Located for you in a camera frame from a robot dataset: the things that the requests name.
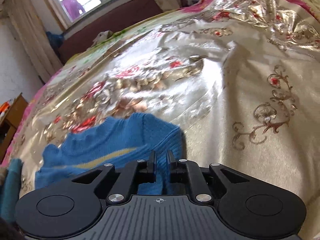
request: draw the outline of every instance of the window frame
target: window frame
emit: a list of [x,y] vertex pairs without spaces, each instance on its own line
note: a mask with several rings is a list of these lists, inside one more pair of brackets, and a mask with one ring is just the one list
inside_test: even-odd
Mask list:
[[78,17],[76,20],[71,21],[68,16],[68,13],[65,11],[64,7],[62,6],[59,0],[44,0],[51,14],[53,15],[53,17],[55,18],[55,20],[57,21],[59,27],[63,32],[66,31],[75,23],[81,21],[81,19],[85,17],[87,14],[90,14],[91,12],[99,9],[101,6],[103,6],[106,3],[109,3],[110,1],[112,0],[100,0],[101,3],[98,6],[80,15],[80,17]]

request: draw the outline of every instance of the knitted sweater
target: knitted sweater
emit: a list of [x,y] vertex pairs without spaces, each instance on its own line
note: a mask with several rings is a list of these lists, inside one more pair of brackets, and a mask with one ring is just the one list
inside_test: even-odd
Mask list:
[[134,113],[129,119],[108,117],[101,125],[82,133],[70,133],[60,148],[49,144],[43,152],[43,166],[36,173],[41,188],[80,174],[104,163],[122,168],[127,162],[149,158],[156,151],[156,183],[139,185],[138,194],[158,195],[163,188],[174,194],[168,183],[166,152],[182,156],[181,130],[151,114]]

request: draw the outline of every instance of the bedspread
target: bedspread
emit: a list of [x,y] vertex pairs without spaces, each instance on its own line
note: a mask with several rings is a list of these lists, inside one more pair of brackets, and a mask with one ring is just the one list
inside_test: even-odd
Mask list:
[[44,147],[106,117],[177,124],[186,157],[299,195],[320,232],[320,0],[201,0],[116,33],[43,89],[9,156],[34,189]]

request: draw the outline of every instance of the blue cloth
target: blue cloth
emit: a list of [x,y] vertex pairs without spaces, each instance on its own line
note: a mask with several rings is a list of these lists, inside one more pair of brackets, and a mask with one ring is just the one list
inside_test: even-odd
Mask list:
[[1,191],[0,216],[8,223],[15,222],[14,209],[19,200],[21,169],[22,162],[20,159],[12,159],[10,161],[8,175]]
[[[126,120],[108,117],[99,126],[79,134],[70,133],[60,148],[49,144],[44,149],[44,164],[36,173],[35,186],[45,187],[90,170],[93,168],[90,166],[92,163],[94,166],[112,163],[116,168],[122,168],[127,162],[148,159],[150,152],[155,150],[156,183],[139,185],[138,194],[158,195],[164,187],[168,194],[174,194],[166,174],[166,152],[172,150],[176,158],[181,158],[181,140],[178,126],[151,114],[134,113]],[[135,149],[115,156],[117,151],[130,148]]]

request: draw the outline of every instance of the metal screw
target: metal screw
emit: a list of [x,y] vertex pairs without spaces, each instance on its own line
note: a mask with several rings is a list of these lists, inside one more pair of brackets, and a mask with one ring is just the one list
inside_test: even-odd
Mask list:
[[199,194],[196,196],[197,201],[207,202],[211,200],[211,196],[208,194]]
[[119,202],[124,199],[124,196],[121,194],[112,194],[108,197],[108,199],[112,202]]

